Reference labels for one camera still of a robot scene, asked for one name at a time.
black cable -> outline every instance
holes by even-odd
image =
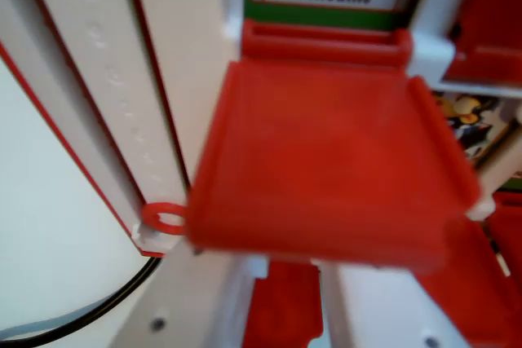
[[[95,309],[89,311],[74,321],[59,326],[58,328],[52,329],[48,332],[38,334],[37,336],[20,338],[17,340],[0,341],[0,348],[8,346],[18,346],[24,348],[43,346],[44,344],[48,344],[52,341],[58,340],[59,338],[76,332],[77,330],[96,321],[99,317],[107,314],[114,307],[116,307],[156,270],[160,262],[161,258],[150,258],[143,268],[141,268],[141,270],[139,270],[139,272],[132,279],[130,279],[123,287],[111,295],[105,302],[101,303]]]

screw hole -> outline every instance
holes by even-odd
[[[150,323],[150,329],[153,331],[153,333],[160,332],[166,325],[165,319],[158,317],[153,319],[153,321]]]
[[[435,337],[432,337],[432,336],[426,337],[426,339],[424,340],[424,344],[428,348],[440,348],[439,341]]]

white wall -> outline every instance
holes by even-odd
[[[0,140],[0,330],[96,302],[146,263],[3,62]],[[69,346],[106,346],[115,316]]]

red plastic piece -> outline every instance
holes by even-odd
[[[473,346],[501,347],[520,307],[480,224],[461,220],[448,235],[451,258],[441,271],[417,274],[421,285]]]
[[[146,204],[141,209],[141,218],[145,224],[166,234],[182,236],[185,231],[183,226],[171,225],[160,220],[159,214],[173,214],[180,217],[185,215],[185,207],[171,203],[152,203]]]
[[[407,30],[378,32],[266,24],[245,20],[243,56],[404,68],[413,42]]]
[[[156,257],[156,258],[164,258],[164,253],[157,253],[157,252],[148,252],[146,250],[141,250],[141,255],[145,257]]]
[[[306,348],[322,333],[319,269],[272,261],[255,281],[243,348]]]
[[[447,78],[522,83],[520,0],[465,0],[457,22],[461,32]]]
[[[497,192],[497,209],[488,218],[491,236],[522,292],[522,194]]]
[[[186,215],[202,248],[441,266],[479,187],[421,78],[231,63]]]

printed picture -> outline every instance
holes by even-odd
[[[522,192],[522,170],[515,172],[513,176],[499,189],[506,192]]]
[[[433,94],[455,138],[473,162],[484,156],[515,119],[518,101],[514,99],[443,92]]]

